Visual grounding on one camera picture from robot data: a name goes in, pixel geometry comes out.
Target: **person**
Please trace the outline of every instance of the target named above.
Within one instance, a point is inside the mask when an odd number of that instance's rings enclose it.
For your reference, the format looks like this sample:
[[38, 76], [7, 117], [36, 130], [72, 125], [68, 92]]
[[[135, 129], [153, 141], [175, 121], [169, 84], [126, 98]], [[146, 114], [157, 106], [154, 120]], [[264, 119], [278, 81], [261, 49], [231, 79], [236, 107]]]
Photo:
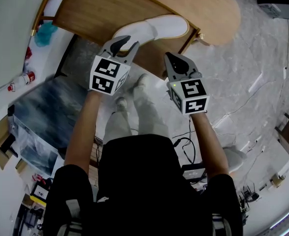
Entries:
[[208, 177], [207, 189], [198, 195], [182, 176], [168, 128], [146, 93], [148, 84], [142, 75], [133, 87], [138, 135], [131, 133], [126, 100], [116, 101], [105, 128], [95, 203], [88, 172], [102, 94], [88, 93], [47, 197], [44, 235], [243, 234], [227, 159], [206, 114], [191, 115]]

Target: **black shirt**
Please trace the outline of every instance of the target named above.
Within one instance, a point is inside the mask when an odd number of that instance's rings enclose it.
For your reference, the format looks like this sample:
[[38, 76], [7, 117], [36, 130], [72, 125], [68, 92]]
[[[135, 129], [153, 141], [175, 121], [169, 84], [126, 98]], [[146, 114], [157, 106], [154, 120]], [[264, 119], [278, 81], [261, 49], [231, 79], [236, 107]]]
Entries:
[[228, 175], [210, 179], [202, 195], [184, 179], [170, 139], [119, 138], [103, 147], [99, 192], [93, 202], [88, 175], [78, 166], [57, 170], [47, 197], [45, 236], [194, 232], [243, 234], [240, 205]]

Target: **wooden table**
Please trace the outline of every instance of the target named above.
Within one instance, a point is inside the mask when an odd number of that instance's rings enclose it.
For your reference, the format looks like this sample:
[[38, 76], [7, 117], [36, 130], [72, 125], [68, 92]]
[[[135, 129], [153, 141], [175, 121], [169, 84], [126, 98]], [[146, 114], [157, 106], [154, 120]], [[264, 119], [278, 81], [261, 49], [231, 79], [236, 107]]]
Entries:
[[190, 22], [188, 34], [149, 42], [134, 60], [162, 79], [167, 77], [166, 52], [183, 53], [198, 33], [204, 34], [207, 44], [227, 43], [240, 24], [235, 0], [63, 0], [53, 24], [102, 46], [125, 25], [173, 13]]

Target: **marble floor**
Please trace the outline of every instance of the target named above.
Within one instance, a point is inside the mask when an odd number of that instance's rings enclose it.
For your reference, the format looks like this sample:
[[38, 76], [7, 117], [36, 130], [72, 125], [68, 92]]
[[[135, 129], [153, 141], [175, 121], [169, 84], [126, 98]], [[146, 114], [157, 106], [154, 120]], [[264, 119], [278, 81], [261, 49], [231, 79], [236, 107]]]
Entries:
[[[244, 165], [233, 177], [236, 188], [240, 190], [253, 182], [256, 188], [262, 185], [273, 174], [272, 169], [277, 167], [275, 162], [285, 153], [277, 142], [274, 127], [285, 123], [284, 112], [289, 114], [289, 20], [269, 18], [260, 10], [256, 0], [237, 2], [242, 20], [234, 39], [222, 46], [194, 43], [185, 56], [195, 62], [205, 78], [211, 94], [207, 116], [222, 146], [236, 146], [247, 154]], [[84, 65], [90, 65], [97, 47], [83, 39], [78, 39], [76, 45], [70, 56], [76, 57], [77, 63], [84, 60]], [[287, 67], [286, 79], [284, 67]], [[144, 72], [134, 65], [128, 80], [114, 97], [103, 98], [97, 119], [98, 137], [103, 137], [106, 122], [114, 111], [114, 98], [121, 95], [128, 99], [129, 121], [136, 134], [138, 120], [128, 88]], [[187, 133], [189, 119], [182, 116], [170, 101], [165, 81], [149, 75], [151, 86], [148, 94], [168, 124], [170, 136]], [[198, 148], [194, 133], [192, 140]], [[192, 147], [186, 151], [193, 155]], [[181, 148], [176, 152], [181, 164], [189, 163]], [[197, 160], [201, 161], [199, 152]]]

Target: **foot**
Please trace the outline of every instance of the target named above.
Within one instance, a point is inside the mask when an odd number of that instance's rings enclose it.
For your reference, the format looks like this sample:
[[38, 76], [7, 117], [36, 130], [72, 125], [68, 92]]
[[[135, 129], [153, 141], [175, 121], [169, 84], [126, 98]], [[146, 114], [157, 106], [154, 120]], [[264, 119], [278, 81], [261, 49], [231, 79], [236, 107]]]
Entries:
[[148, 84], [149, 84], [149, 75], [144, 73], [144, 74], [142, 74], [140, 76], [138, 81], [134, 84], [134, 88], [135, 87], [144, 87], [144, 88], [146, 88], [148, 86]]
[[128, 104], [127, 104], [127, 100], [125, 98], [119, 97], [116, 100], [116, 108], [117, 108], [118, 112], [127, 111], [127, 107], [128, 107]]

